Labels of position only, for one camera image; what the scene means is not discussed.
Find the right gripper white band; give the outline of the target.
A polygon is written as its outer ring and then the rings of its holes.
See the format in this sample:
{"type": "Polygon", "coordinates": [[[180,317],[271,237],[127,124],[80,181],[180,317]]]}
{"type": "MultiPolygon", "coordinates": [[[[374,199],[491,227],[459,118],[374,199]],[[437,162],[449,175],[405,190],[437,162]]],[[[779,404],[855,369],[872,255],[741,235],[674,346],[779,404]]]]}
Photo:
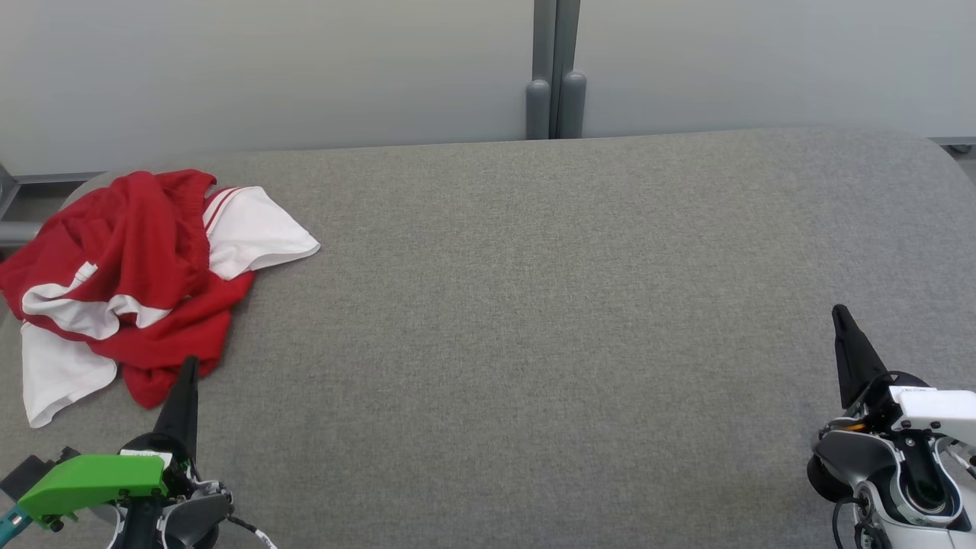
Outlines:
{"type": "Polygon", "coordinates": [[[940,390],[917,376],[888,371],[843,303],[832,309],[840,403],[854,431],[872,435],[918,432],[973,448],[973,390],[940,390]]]}

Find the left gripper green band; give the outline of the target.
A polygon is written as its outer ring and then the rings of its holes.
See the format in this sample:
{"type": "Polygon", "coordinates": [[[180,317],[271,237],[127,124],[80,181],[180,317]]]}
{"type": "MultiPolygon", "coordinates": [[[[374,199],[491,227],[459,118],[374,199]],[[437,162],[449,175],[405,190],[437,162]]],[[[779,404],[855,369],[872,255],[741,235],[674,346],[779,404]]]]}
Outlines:
{"type": "Polygon", "coordinates": [[[40,462],[18,473],[27,491],[17,505],[35,522],[75,515],[102,504],[135,498],[174,496],[178,476],[197,456],[199,359],[188,355],[168,394],[154,432],[140,435],[117,453],[82,453],[59,462],[40,462]]]}

